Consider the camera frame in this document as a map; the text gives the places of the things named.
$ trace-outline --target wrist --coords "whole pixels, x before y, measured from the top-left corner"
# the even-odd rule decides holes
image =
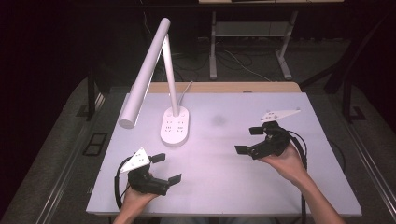
[[[114,220],[114,224],[131,224],[134,221],[134,217],[128,214],[119,213]]]
[[[291,183],[299,190],[307,189],[313,184],[315,185],[314,180],[308,173],[297,176]]]

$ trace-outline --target forearm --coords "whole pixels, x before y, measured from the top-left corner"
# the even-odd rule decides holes
[[[136,217],[137,216],[132,214],[120,212],[119,215],[114,220],[114,224],[132,224]]]
[[[121,208],[120,213],[114,220],[114,224],[132,224],[134,220],[139,216],[142,209],[140,208],[130,208],[124,206]]]
[[[345,223],[309,175],[294,183],[303,194],[316,223]]]

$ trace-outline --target black cable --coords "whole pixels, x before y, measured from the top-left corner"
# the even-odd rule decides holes
[[[209,60],[209,57],[205,57],[204,63],[196,68],[186,68],[186,67],[182,67],[177,63],[173,63],[174,66],[178,67],[180,70],[185,70],[185,71],[198,71],[201,70],[202,68],[205,67],[207,61]]]
[[[247,55],[249,57],[261,57],[261,56],[266,56],[266,55],[271,55],[271,54],[273,54],[272,51],[266,51],[266,52],[257,53],[257,54],[245,53],[245,55]]]
[[[116,197],[116,203],[117,203],[117,207],[119,209],[121,209],[121,207],[122,207],[122,201],[121,201],[121,197],[120,197],[120,170],[121,170],[122,166],[125,164],[125,162],[127,162],[131,158],[132,157],[128,157],[120,164],[119,169],[117,170],[116,176],[114,176],[114,195]]]
[[[181,81],[184,82],[183,76],[175,69],[174,69],[174,74],[176,74],[178,77],[180,77]]]
[[[121,194],[120,198],[122,198],[122,196],[125,194],[126,190],[128,190],[128,188],[130,188],[131,186],[128,185],[128,187],[126,187],[125,191]]]
[[[216,53],[216,60],[217,60],[219,63],[221,63],[224,67],[226,67],[226,68],[228,68],[228,69],[231,69],[231,70],[234,70],[234,71],[240,71],[240,70],[243,70],[243,69],[244,69],[244,68],[241,67],[240,64],[238,64],[238,68],[232,68],[232,67],[230,67],[229,65],[227,65],[227,64],[224,63],[223,57],[220,56],[220,55],[217,54],[217,53]]]
[[[195,74],[195,80],[194,82],[198,81],[199,73],[197,71],[192,71]]]
[[[226,57],[224,57],[224,56],[222,56],[221,54],[216,54],[217,56],[219,56],[220,58],[222,58],[223,60],[225,60],[225,61],[227,61],[227,62],[229,62],[229,63],[234,63],[234,64],[237,64],[238,66],[245,66],[245,67],[247,67],[247,66],[251,66],[252,64],[253,64],[253,60],[248,56],[248,55],[246,55],[246,54],[235,54],[235,53],[231,53],[230,51],[228,51],[227,52],[227,50],[224,50],[224,52],[226,52],[227,54],[226,55],[230,55],[230,56],[233,56],[233,57],[231,57],[231,59],[228,59],[228,58],[226,58]],[[243,62],[241,62],[241,60],[239,60],[239,59],[235,59],[236,57],[235,57],[235,55],[244,55],[244,56],[246,56],[246,58],[248,59],[248,63],[243,63]]]
[[[294,143],[294,145],[296,146],[299,154],[300,154],[300,158],[301,161],[303,163],[303,166],[305,168],[305,170],[308,169],[308,164],[307,164],[307,147],[306,147],[306,143],[304,141],[304,139],[297,133],[295,132],[291,132],[289,131],[289,133],[293,133],[295,135],[297,135],[304,143],[304,149],[305,151],[303,151],[303,148],[300,144],[300,142],[297,140],[296,137],[291,137],[291,141]],[[305,205],[305,198],[303,195],[301,195],[301,223],[305,224],[306,223],[306,205]]]
[[[270,21],[270,28],[268,29],[268,36],[271,36],[271,26],[272,26],[272,22]]]
[[[343,164],[341,165],[341,170],[343,170],[343,173],[345,173],[347,170],[347,160],[343,150],[337,144],[335,144],[334,141],[332,141],[331,139],[327,139],[327,141],[329,141],[329,143],[333,144],[338,149],[338,152],[341,155],[341,159],[343,160]]]
[[[247,50],[249,50],[249,49],[251,49],[252,48],[252,41],[248,41],[247,42],[247,44],[242,48],[242,49],[239,49],[235,54],[239,54],[239,53],[241,53],[241,52],[245,52],[245,51],[247,51]],[[220,48],[218,48],[218,49],[225,49],[226,47],[224,47],[223,46],[223,44],[221,43],[221,47]]]

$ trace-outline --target electrical outlet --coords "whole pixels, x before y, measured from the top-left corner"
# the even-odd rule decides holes
[[[180,147],[189,135],[189,111],[183,107],[179,107],[178,117],[173,116],[172,107],[168,108],[163,114],[163,125],[161,127],[161,139],[163,143],[169,147]]]

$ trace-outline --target human hand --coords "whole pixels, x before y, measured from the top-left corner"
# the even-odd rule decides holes
[[[138,192],[128,184],[122,208],[114,220],[114,224],[132,223],[143,212],[148,203],[158,196],[157,194]]]
[[[259,159],[259,161],[270,164],[293,185],[297,185],[299,181],[302,181],[303,178],[308,176],[300,155],[292,143],[289,143],[288,147],[280,156],[270,155]]]

